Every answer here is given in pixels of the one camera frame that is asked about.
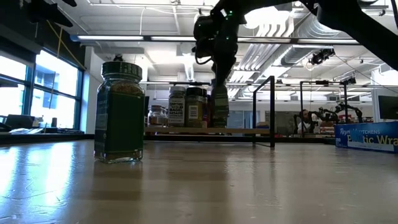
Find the ceiling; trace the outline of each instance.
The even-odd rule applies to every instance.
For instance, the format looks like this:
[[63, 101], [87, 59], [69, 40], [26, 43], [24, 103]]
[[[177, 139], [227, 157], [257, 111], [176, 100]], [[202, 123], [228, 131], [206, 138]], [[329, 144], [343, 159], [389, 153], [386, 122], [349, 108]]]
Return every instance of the ceiling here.
[[[193, 34], [194, 18], [198, 14], [195, 7], [171, 8], [170, 0], [86, 0], [78, 1], [76, 8], [71, 8], [62, 2], [62, 0], [47, 0], [48, 2], [58, 3], [59, 8], [75, 24], [72, 28], [65, 28], [70, 34], [91, 34], [91, 35], [189, 35]], [[180, 0], [180, 5], [206, 5], [214, 6], [217, 0]], [[156, 9], [144, 9], [135, 7], [125, 7], [123, 4], [164, 4], [170, 7], [158, 7]], [[383, 5], [385, 1], [379, 1], [376, 4]], [[298, 33], [299, 24], [305, 19], [313, 19], [306, 9], [301, 10], [299, 6], [290, 15], [294, 18], [294, 30], [290, 36]], [[388, 27], [398, 34], [394, 23], [394, 17], [391, 16], [390, 9], [385, 16], [378, 16], [381, 11], [367, 11], [372, 18]], [[239, 36], [255, 36], [259, 28], [247, 29], [244, 26], [239, 28]], [[339, 33], [336, 37], [348, 36]], [[144, 49], [145, 56], [151, 63], [149, 69], [149, 81], [167, 80], [178, 78], [178, 73], [185, 71], [185, 66], [181, 62], [181, 57], [176, 57], [179, 49], [179, 43], [160, 43], [160, 42], [89, 42], [87, 45], [96, 47], [96, 53], [103, 59], [109, 59], [109, 50], [115, 48], [130, 49], [139, 47]], [[236, 58], [238, 65], [246, 55], [250, 44], [239, 44], [239, 50]], [[333, 80], [341, 77], [342, 74], [352, 75], [352, 68], [358, 69], [362, 74], [356, 72], [357, 83], [369, 83], [370, 69], [376, 68], [382, 63], [375, 55], [362, 46], [334, 46], [336, 56], [326, 60], [323, 64], [315, 68], [308, 67], [307, 60], [311, 57], [308, 54], [301, 62], [289, 68], [278, 77], [284, 83], [298, 83], [300, 80]], [[131, 60], [134, 55], [125, 55], [125, 60]], [[211, 63], [206, 65], [193, 64], [197, 79], [204, 75], [208, 78], [214, 76], [211, 72]], [[245, 82], [254, 82], [258, 77], [253, 73], [249, 80]]]

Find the table surface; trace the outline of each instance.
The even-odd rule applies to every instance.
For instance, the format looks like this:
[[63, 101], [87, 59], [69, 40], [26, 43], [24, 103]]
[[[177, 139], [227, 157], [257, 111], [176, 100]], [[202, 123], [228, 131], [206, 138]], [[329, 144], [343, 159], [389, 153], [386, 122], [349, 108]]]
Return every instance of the table surface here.
[[398, 223], [398, 157], [322, 144], [0, 147], [0, 223]]

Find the wooden shelf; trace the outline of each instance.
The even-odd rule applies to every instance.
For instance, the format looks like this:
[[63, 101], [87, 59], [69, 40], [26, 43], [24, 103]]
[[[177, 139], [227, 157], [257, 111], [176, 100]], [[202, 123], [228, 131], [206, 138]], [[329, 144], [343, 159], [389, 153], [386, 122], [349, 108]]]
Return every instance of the wooden shelf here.
[[268, 129], [244, 128], [158, 128], [145, 127], [145, 132], [158, 133], [235, 133], [235, 134], [269, 134]]

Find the window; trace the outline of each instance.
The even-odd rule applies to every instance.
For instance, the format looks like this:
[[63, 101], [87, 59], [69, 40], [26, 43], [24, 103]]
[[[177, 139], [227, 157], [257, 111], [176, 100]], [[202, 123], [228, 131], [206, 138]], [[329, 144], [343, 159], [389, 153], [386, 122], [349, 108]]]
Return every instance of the window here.
[[25, 80], [27, 66], [6, 57], [0, 56], [0, 74]]
[[51, 126], [52, 118], [57, 118], [58, 128], [73, 128], [75, 99], [56, 94], [51, 97], [51, 93], [34, 89], [30, 115], [43, 118], [48, 127]]
[[76, 96], [77, 80], [77, 68], [43, 50], [36, 56], [35, 84]]
[[22, 114], [24, 91], [24, 85], [0, 88], [0, 115]]

